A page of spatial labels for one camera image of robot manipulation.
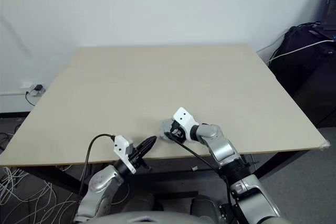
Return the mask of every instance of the computer monitor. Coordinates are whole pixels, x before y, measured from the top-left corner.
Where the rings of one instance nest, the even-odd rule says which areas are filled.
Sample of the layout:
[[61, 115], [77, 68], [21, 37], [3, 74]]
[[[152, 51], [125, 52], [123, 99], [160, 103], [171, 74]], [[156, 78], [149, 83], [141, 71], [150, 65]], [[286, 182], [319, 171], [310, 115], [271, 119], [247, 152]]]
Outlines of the computer monitor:
[[321, 26], [323, 30], [336, 30], [336, 0], [327, 0]]

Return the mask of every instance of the black cable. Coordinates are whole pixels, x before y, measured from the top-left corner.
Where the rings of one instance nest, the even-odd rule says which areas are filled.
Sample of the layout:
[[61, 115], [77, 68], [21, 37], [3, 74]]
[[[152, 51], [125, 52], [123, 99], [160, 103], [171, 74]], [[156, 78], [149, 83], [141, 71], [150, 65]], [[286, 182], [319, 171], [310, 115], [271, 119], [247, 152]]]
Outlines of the black cable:
[[108, 136], [110, 137], [113, 141], [114, 141], [114, 135], [110, 135], [110, 134], [99, 134], [97, 136], [95, 136], [92, 140], [91, 140], [91, 143], [89, 145], [89, 148], [88, 148], [88, 151], [86, 153], [86, 158], [85, 158], [85, 162], [84, 162], [84, 167], [83, 167], [83, 172], [82, 172], [82, 178], [80, 180], [80, 187], [79, 187], [79, 192], [78, 192], [78, 197], [77, 197], [77, 200], [76, 200], [76, 204], [75, 204], [75, 208], [74, 208], [74, 212], [72, 213], [72, 217], [71, 217], [71, 220], [70, 220], [70, 223], [72, 223], [73, 219], [75, 218], [76, 216], [76, 212], [77, 212], [77, 209], [78, 209], [78, 206], [79, 206], [79, 200], [80, 200], [80, 196], [83, 192], [83, 187], [84, 187], [84, 180], [85, 180], [85, 173], [86, 173], [86, 169], [88, 167], [88, 163], [89, 163], [89, 156], [90, 156], [90, 152], [91, 152], [91, 148], [92, 148], [92, 145], [93, 143], [96, 141], [96, 139], [102, 137], [102, 136]]
[[0, 132], [0, 134], [6, 135], [6, 138], [9, 138], [9, 135], [5, 132]]
[[302, 23], [300, 25], [291, 27], [285, 33], [285, 35], [283, 37], [283, 41], [281, 42], [280, 46], [273, 52], [272, 56], [269, 59], [271, 60], [273, 57], [275, 57], [277, 55], [278, 52], [282, 51], [282, 47], [285, 44], [285, 42], [287, 42], [287, 40], [290, 40], [291, 37], [299, 30], [299, 28], [301, 28], [303, 26], [314, 26], [314, 25], [320, 25], [320, 24], [321, 24], [320, 21], [315, 21], [315, 22]]
[[29, 104], [31, 104], [31, 105], [33, 105], [33, 106], [35, 106], [34, 104], [32, 104], [29, 100], [28, 100], [28, 98], [27, 98], [27, 95], [29, 94], [29, 92], [28, 91], [26, 91], [26, 95], [25, 95], [25, 98], [26, 98], [26, 100], [27, 100], [27, 102], [29, 103]]
[[4, 137], [4, 138], [2, 138], [2, 139], [0, 140], [0, 144], [2, 144], [5, 140], [6, 140], [7, 142], [10, 141], [9, 137]]
[[[217, 173], [218, 175], [220, 175], [218, 169], [216, 169], [212, 164], [210, 164], [207, 160], [205, 160], [204, 158], [202, 158], [201, 156], [199, 156], [193, 150], [189, 149], [187, 146], [185, 146], [184, 144], [181, 144], [179, 141], [177, 141], [171, 132], [165, 132], [165, 135], [167, 137], [169, 136], [169, 139], [173, 140], [179, 146], [185, 148], [187, 151], [189, 151], [191, 154], [193, 154], [195, 157], [197, 157], [203, 163], [205, 163], [206, 165], [208, 165], [212, 170], [214, 170], [215, 173]], [[234, 209], [233, 209], [233, 205], [232, 205], [232, 202], [231, 202], [229, 182], [227, 181], [227, 179], [223, 175], [221, 176], [221, 178], [223, 178], [223, 180], [224, 180], [224, 182], [226, 184], [227, 200], [228, 200], [228, 203], [230, 205], [231, 212], [232, 212], [233, 215], [235, 215], [235, 212], [234, 212]]]
[[18, 124], [14, 129], [14, 134], [17, 132], [17, 130], [20, 128], [21, 124]]
[[195, 157], [197, 157], [199, 160], [201, 160], [203, 163], [205, 163], [207, 166], [209, 166], [212, 170], [214, 170], [215, 173], [219, 174], [219, 171], [217, 168], [215, 168], [212, 164], [210, 164], [207, 160], [205, 160], [204, 158], [202, 158], [201, 156], [199, 156], [196, 152], [194, 152], [193, 150], [189, 149], [187, 146], [185, 146], [184, 144], [181, 144], [178, 140], [176, 140], [176, 138], [173, 136], [173, 134], [171, 132], [166, 132], [165, 134], [169, 135], [169, 138], [171, 140], [173, 140], [176, 144], [178, 144], [179, 146], [185, 148], [187, 151], [189, 151], [191, 154], [193, 154]]

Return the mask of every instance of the desk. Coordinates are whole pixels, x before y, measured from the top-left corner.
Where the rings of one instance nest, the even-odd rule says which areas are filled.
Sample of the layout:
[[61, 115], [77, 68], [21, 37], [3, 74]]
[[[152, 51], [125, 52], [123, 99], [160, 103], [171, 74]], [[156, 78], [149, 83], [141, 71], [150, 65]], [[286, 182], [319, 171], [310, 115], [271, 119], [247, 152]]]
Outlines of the desk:
[[[241, 153], [328, 146], [248, 46], [81, 48], [12, 138], [0, 165], [24, 166], [42, 177], [49, 172], [40, 166], [50, 171], [51, 165], [83, 163], [100, 133], [128, 136], [135, 146], [158, 135], [161, 121], [180, 106], [200, 123], [219, 125]], [[187, 145], [208, 155], [201, 144]], [[159, 138], [146, 158], [188, 156]], [[90, 162], [116, 159], [110, 139], [93, 145]]]

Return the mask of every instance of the baseboard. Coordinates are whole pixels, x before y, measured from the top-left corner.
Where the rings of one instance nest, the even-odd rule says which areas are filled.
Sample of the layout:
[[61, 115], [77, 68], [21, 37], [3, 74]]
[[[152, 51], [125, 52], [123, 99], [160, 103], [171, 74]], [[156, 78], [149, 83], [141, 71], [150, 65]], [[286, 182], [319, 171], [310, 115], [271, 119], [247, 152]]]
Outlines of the baseboard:
[[30, 111], [0, 113], [0, 118], [26, 118]]

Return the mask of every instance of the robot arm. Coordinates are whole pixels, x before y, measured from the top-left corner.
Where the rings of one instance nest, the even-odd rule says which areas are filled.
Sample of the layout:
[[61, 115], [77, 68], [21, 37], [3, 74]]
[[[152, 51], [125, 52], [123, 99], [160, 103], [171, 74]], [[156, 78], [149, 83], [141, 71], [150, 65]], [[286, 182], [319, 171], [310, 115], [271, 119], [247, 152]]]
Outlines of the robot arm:
[[173, 119], [167, 136], [174, 137], [180, 143], [198, 141], [209, 148], [218, 164], [220, 177], [228, 183], [230, 193], [236, 201], [233, 209], [239, 223], [257, 224], [280, 217], [278, 207], [258, 178], [250, 173], [240, 154], [223, 135], [219, 126], [199, 125], [184, 108], [179, 108]]
[[115, 137], [114, 152], [120, 159], [90, 179], [88, 192], [83, 197], [74, 218], [75, 223], [86, 222], [109, 213], [112, 199], [122, 185], [123, 178], [128, 174], [134, 174], [140, 165], [149, 168], [142, 157], [152, 148], [155, 141], [156, 136], [152, 136], [133, 148], [131, 140], [123, 136]]

